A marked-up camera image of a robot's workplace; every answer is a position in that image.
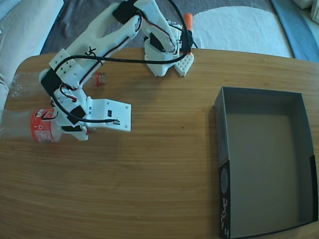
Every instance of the wooden table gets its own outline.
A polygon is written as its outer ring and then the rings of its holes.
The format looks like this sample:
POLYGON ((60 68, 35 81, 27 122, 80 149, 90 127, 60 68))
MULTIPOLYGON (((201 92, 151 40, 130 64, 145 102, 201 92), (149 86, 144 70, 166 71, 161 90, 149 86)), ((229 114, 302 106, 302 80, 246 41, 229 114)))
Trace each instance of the wooden table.
MULTIPOLYGON (((145 65, 106 63, 107 86, 88 95, 132 104, 132 132, 106 131, 68 144, 1 142, 0 238, 218 238, 214 113, 221 86, 302 92, 319 153, 319 65, 194 50, 185 78, 155 78, 145 65)), ((26 60, 39 72, 54 55, 26 60)), ((116 57, 142 58, 141 49, 116 57)), ((47 98, 6 109, 49 107, 47 98)), ((319 223, 267 238, 318 238, 319 223)))

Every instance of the plastic bottle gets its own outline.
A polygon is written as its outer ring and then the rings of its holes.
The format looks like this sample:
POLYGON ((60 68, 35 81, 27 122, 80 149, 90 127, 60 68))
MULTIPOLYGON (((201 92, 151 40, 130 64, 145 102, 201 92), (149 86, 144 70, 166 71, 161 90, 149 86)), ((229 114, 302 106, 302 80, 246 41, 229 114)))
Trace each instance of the plastic bottle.
POLYGON ((55 122, 53 109, 0 111, 0 140, 59 142, 62 131, 55 122))
MULTIPOLYGON (((15 75, 11 84, 13 99, 23 100, 29 97, 48 97, 48 94, 39 82, 40 73, 20 73, 15 75)), ((106 75, 96 72, 84 85, 84 90, 101 87, 106 84, 106 75)))

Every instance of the cardboard box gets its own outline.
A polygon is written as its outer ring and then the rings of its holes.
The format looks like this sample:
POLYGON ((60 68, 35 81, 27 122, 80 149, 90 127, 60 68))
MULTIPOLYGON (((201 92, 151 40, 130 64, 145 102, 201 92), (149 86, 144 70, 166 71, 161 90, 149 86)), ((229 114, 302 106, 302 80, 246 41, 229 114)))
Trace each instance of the cardboard box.
POLYGON ((220 236, 249 238, 317 221, 316 162, 302 95, 223 87, 215 112, 220 236))

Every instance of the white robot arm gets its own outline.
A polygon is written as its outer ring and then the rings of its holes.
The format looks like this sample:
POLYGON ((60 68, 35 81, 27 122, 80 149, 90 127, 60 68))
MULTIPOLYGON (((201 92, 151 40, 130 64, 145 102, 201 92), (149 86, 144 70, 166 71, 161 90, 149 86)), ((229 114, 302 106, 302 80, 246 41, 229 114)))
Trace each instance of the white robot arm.
POLYGON ((173 65, 181 75, 187 73, 194 57, 191 53, 180 56, 181 26, 170 26, 169 23, 155 0, 114 3, 93 20, 66 50, 62 49, 52 59, 49 63, 51 69, 41 73, 40 82, 52 98, 57 111, 56 122, 64 133, 72 134, 78 140, 87 140, 88 128, 131 131, 131 105, 107 99, 93 100, 86 96, 83 85, 104 60, 111 60, 109 57, 131 41, 140 29, 147 37, 145 62, 151 63, 148 67, 155 76, 165 75, 173 65), (123 26, 104 36, 114 21, 123 26))

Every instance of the blue floor mat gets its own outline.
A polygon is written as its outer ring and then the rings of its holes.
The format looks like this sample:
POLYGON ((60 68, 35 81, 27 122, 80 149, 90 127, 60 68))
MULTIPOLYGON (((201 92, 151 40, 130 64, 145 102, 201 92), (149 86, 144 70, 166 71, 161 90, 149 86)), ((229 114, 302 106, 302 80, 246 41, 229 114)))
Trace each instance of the blue floor mat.
POLYGON ((319 62, 319 48, 300 8, 291 0, 271 0, 295 58, 319 62))

